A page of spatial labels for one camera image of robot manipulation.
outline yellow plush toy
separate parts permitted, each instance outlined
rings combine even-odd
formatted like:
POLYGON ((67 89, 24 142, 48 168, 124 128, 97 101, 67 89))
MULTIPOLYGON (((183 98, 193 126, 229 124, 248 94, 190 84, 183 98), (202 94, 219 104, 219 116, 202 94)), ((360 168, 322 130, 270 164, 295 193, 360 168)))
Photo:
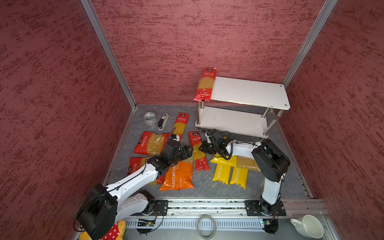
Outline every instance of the yellow plush toy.
MULTIPOLYGON (((109 230, 109 232, 104 235, 104 237, 102 237, 100 240, 122 240, 126 225, 127 223, 124 220, 120 220, 119 222, 115 223, 111 230, 109 230)), ((82 232, 80 234, 79 240, 91 240, 91 237, 88 235, 87 232, 82 232)))

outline red wall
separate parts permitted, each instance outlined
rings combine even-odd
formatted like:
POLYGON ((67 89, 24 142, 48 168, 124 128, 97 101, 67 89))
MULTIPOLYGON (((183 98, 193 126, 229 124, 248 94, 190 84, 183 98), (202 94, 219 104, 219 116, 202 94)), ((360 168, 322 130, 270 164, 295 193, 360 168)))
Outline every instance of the red wall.
POLYGON ((343 240, 384 239, 384 1, 339 0, 281 118, 343 240))
POLYGON ((3 1, 0 18, 0 239, 71 239, 130 107, 80 1, 3 1))
POLYGON ((205 67, 281 83, 324 0, 92 3, 138 103, 193 103, 205 67))

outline cup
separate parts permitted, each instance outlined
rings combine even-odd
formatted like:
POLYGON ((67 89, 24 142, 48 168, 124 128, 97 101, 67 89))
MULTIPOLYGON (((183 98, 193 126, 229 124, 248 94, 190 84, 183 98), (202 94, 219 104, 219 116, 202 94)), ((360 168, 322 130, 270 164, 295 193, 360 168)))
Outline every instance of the cup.
POLYGON ((324 229, 321 222, 312 215, 305 215, 302 218, 291 219, 291 224, 295 226, 298 233, 309 238, 322 238, 324 229))

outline shelf bottom board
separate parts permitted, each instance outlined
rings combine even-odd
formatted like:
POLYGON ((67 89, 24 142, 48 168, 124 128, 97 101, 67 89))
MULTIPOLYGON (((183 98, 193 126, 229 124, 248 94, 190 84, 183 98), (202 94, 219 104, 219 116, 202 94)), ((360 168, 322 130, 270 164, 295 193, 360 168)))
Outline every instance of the shelf bottom board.
POLYGON ((261 118, 260 114, 213 107, 204 107, 199 111, 200 125, 195 124, 196 127, 267 138, 263 135, 267 129, 266 118, 261 118))

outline tape roll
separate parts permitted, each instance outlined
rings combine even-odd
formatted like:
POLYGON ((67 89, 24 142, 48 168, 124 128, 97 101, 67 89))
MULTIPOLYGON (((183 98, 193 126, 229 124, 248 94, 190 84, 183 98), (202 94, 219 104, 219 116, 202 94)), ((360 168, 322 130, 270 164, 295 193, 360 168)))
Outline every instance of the tape roll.
POLYGON ((200 219, 197 221, 197 233, 199 234, 199 237, 201 237, 201 238, 204 239, 204 240, 210 240, 210 239, 212 239, 212 238, 215 236, 216 232, 217 232, 216 221, 215 221, 210 215, 202 215, 202 216, 200 217, 200 219), (200 230, 199 230, 199 223, 201 222, 201 220, 203 220, 203 219, 205 219, 205 218, 211 220, 212 223, 214 224, 214 227, 215 227, 213 233, 212 233, 210 236, 207 236, 207 237, 203 236, 203 235, 201 234, 200 230))
POLYGON ((144 122, 148 125, 157 123, 157 114, 154 111, 149 111, 143 115, 144 122))

